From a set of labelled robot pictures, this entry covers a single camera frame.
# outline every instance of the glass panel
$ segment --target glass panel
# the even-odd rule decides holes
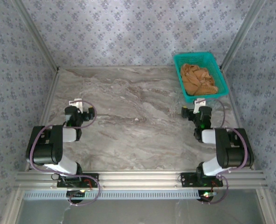
[[[197,200],[99,200],[70,206],[66,200],[24,201],[18,224],[263,224],[255,190],[231,190],[219,204]]]

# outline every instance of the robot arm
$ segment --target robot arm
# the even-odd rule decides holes
[[[221,187],[223,183],[216,178],[216,175],[240,166],[245,158],[243,143],[235,132],[226,128],[211,128],[211,111],[212,108],[205,104],[199,106],[196,103],[194,109],[182,107],[182,118],[188,118],[195,124],[194,137],[199,142],[216,145],[216,156],[213,159],[200,163],[195,173],[181,174],[183,187],[212,187],[212,182]],[[250,167],[254,163],[254,155],[246,131],[243,128],[235,130],[245,140],[248,152],[245,167]]]
[[[36,165],[75,175],[81,173],[81,167],[63,154],[62,144],[64,142],[79,141],[82,131],[72,127],[81,127],[84,121],[93,119],[95,113],[92,107],[88,109],[88,112],[81,112],[78,107],[73,105],[66,107],[64,111],[66,127],[55,125],[51,129],[45,130],[35,146],[33,159]],[[29,162],[30,150],[34,140],[43,127],[35,126],[32,130],[26,151],[27,162]]]

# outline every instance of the patterned wallpaper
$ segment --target patterned wallpaper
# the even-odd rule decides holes
[[[10,0],[0,0],[0,220],[53,71]]]
[[[59,66],[221,64],[253,0],[23,0]]]
[[[226,71],[276,203],[276,0],[268,0]]]

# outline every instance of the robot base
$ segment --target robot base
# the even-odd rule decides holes
[[[88,175],[92,176],[95,179],[99,180],[98,173],[83,173],[81,166],[77,163],[77,173],[78,175]],[[90,184],[92,188],[97,188],[97,183],[87,177],[70,177],[70,176],[59,176],[57,180],[58,188],[90,188]]]
[[[180,181],[183,188],[195,187],[223,187],[223,181],[215,176],[206,176],[203,174],[202,163],[196,168],[195,173],[181,173]]]

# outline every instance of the aluminum rail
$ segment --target aluminum rail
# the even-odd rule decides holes
[[[102,190],[175,190],[184,189],[178,181],[180,173],[194,170],[149,170],[149,171],[94,171],[99,173]],[[243,169],[224,175],[230,189],[264,189],[267,188],[265,175],[261,170]],[[57,188],[57,181],[51,179],[50,173],[36,171],[19,172],[15,189],[20,190],[68,190]],[[209,187],[187,189],[210,189]]]

